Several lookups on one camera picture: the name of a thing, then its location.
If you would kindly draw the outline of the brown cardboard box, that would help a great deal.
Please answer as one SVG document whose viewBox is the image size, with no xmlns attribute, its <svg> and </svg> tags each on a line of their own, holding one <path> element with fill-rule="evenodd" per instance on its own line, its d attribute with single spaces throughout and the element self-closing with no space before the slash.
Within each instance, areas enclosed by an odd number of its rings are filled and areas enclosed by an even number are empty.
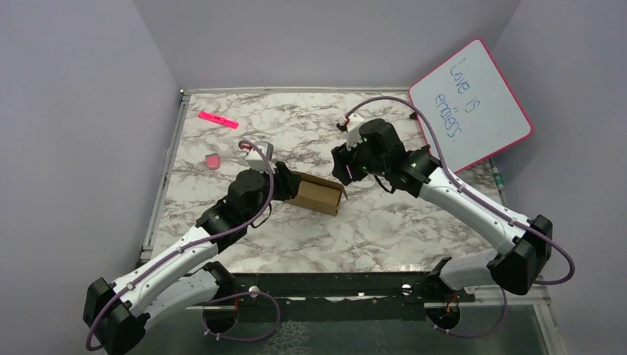
<svg viewBox="0 0 627 355">
<path fill-rule="evenodd" d="M 330 216 L 338 215 L 342 200 L 348 200 L 348 194 L 341 183 L 304 172 L 292 173 L 301 178 L 301 183 L 296 197 L 286 203 Z"/>
</svg>

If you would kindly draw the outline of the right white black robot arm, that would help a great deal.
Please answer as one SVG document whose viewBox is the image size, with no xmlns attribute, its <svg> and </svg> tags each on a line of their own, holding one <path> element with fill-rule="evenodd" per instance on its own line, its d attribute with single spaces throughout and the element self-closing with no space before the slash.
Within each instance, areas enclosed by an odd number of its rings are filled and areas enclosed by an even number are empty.
<svg viewBox="0 0 627 355">
<path fill-rule="evenodd" d="M 551 246 L 537 236 L 550 235 L 552 223 L 542 215 L 530 219 L 486 198 L 443 168 L 428 146 L 407 150 L 394 126 L 359 116 L 342 119 L 336 128 L 345 142 L 332 149 L 332 175 L 348 186 L 368 175 L 385 179 L 390 191 L 407 192 L 435 204 L 479 233 L 492 251 L 440 262 L 427 280 L 427 293 L 444 301 L 470 286 L 499 285 L 524 295 L 551 256 Z"/>
</svg>

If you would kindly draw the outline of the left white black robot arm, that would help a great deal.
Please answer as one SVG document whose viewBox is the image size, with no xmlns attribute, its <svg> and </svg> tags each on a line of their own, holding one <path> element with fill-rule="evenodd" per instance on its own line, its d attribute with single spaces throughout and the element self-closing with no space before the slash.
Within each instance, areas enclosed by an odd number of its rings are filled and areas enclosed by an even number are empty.
<svg viewBox="0 0 627 355">
<path fill-rule="evenodd" d="M 126 354 L 169 315 L 199 302 L 229 300 L 234 276 L 214 257 L 245 236 L 272 200 L 294 199 L 301 181 L 283 162 L 270 172 L 242 171 L 227 195 L 155 259 L 112 282 L 94 281 L 83 312 L 87 349 Z"/>
</svg>

